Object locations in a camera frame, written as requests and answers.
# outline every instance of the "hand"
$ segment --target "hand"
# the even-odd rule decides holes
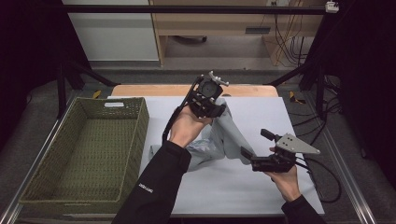
[[[191,111],[190,106],[184,106],[171,128],[169,141],[186,147],[192,142],[201,130],[212,122],[211,118],[198,119]]]
[[[297,167],[295,165],[291,167],[287,173],[264,173],[269,175],[274,180],[276,187],[279,189],[283,199],[285,199],[286,202],[290,203],[301,196],[300,190],[298,188]]]

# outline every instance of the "woven basket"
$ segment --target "woven basket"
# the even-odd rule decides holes
[[[117,213],[138,178],[148,125],[144,98],[77,98],[20,203],[52,214]]]

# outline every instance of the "gray floor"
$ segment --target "gray floor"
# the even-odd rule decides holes
[[[287,67],[273,67],[269,63],[265,51],[256,50],[262,49],[260,40],[229,37],[223,39],[223,41],[225,44],[222,44],[221,37],[209,37],[206,43],[175,38],[169,45],[166,65],[163,67],[145,67],[144,69],[134,70],[126,68],[119,70],[99,69],[98,72],[120,83],[191,83],[197,75],[213,69],[215,74],[222,74],[223,79],[228,78],[234,84],[262,84],[282,76],[289,69]],[[97,89],[97,84],[91,78],[84,78],[87,85],[84,92],[81,93],[91,95]],[[309,104],[290,101],[290,90],[294,91],[296,98],[301,100],[309,100],[314,95],[313,91],[300,92],[295,85],[298,80],[299,78],[296,77],[277,87],[279,95],[283,97],[290,112],[290,120],[293,124],[312,117],[293,114],[313,113]],[[102,97],[106,97],[111,92],[111,89],[106,87],[101,89],[103,89]],[[26,107],[17,129],[0,152],[0,213],[5,211],[8,203],[12,200],[56,121],[57,91],[55,82],[36,88],[28,96],[28,100],[30,97],[31,101]],[[326,91],[325,98],[327,100],[333,98],[332,93]],[[295,127],[295,132],[297,135],[308,133],[317,127],[318,122],[314,120]],[[365,201],[374,214],[376,222],[396,223],[396,192],[382,175],[376,162],[361,157],[360,146],[342,113],[329,114],[326,127],[341,151]],[[300,138],[306,142],[311,142],[317,131]],[[315,142],[314,147],[322,151],[320,156],[314,158],[322,161],[336,172],[331,150],[323,133]],[[315,170],[314,178],[318,185],[319,195],[324,199],[333,198],[336,185],[332,177],[315,164],[312,164],[312,168]],[[329,223],[361,223],[350,197],[351,195],[348,195],[346,189],[343,188],[343,194],[339,201],[324,203],[323,207],[326,213],[324,218]],[[30,213],[31,211],[25,209],[21,211],[21,215]],[[231,220],[198,221],[201,221],[201,223],[203,221],[233,223]],[[234,223],[273,222],[263,218],[251,218],[237,220]]]

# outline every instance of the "plastic basket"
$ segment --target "plastic basket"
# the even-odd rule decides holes
[[[20,203],[52,214],[117,213],[138,178],[148,125],[144,98],[76,98]]]

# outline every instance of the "white wall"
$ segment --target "white wall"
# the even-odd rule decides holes
[[[63,0],[65,5],[148,5],[148,0]],[[159,61],[149,14],[69,13],[89,61]]]

